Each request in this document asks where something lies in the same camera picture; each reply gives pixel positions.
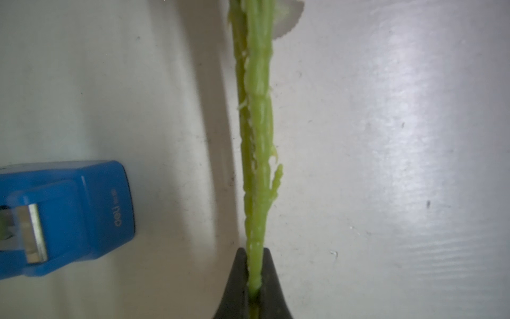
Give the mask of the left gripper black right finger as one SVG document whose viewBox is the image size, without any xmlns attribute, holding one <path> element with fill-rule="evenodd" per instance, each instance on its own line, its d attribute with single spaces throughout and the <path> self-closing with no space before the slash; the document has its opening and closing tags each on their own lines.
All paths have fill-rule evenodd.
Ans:
<svg viewBox="0 0 510 319">
<path fill-rule="evenodd" d="M 259 294 L 260 319 L 293 319 L 286 303 L 272 254 L 264 248 L 262 286 Z"/>
</svg>

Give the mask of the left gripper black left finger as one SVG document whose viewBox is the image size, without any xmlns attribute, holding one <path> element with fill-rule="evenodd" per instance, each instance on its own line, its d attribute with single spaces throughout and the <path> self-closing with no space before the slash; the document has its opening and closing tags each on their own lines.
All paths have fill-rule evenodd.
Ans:
<svg viewBox="0 0 510 319">
<path fill-rule="evenodd" d="M 247 253 L 240 247 L 213 319 L 249 319 L 249 312 Z"/>
</svg>

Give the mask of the blue tape dispenser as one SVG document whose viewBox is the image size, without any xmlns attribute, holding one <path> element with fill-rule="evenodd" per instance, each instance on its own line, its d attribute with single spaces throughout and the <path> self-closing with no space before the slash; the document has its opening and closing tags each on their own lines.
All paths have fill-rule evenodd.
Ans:
<svg viewBox="0 0 510 319">
<path fill-rule="evenodd" d="M 126 170 L 110 161 L 1 169 L 1 278 L 45 276 L 135 236 Z"/>
</svg>

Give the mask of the pink flower bouquet green stems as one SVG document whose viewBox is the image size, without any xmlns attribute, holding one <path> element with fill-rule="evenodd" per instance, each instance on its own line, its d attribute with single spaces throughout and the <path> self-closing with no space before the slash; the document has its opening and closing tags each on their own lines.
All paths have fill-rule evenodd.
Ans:
<svg viewBox="0 0 510 319">
<path fill-rule="evenodd" d="M 278 197 L 283 165 L 274 146 L 270 87 L 272 44 L 299 22 L 303 1 L 230 1 L 243 167 L 244 229 L 250 318 L 259 318 L 268 213 Z"/>
</svg>

